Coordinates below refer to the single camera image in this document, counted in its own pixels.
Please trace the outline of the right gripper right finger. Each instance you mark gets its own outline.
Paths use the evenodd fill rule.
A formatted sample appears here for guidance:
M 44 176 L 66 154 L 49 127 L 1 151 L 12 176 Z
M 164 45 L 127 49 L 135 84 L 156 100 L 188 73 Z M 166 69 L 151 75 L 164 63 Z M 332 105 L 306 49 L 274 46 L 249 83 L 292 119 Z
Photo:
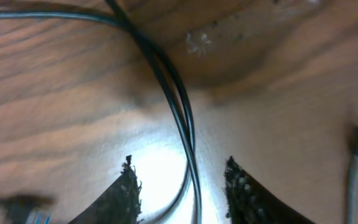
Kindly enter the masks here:
M 313 224 L 275 197 L 230 156 L 225 161 L 225 187 L 231 224 Z

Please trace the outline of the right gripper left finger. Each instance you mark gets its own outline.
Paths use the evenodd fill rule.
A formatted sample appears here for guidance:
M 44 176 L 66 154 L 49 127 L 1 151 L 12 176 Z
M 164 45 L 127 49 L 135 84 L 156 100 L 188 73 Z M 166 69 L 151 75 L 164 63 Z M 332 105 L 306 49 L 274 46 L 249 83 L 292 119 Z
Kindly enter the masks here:
M 120 176 L 69 224 L 139 224 L 140 191 L 141 186 L 128 155 L 122 163 Z

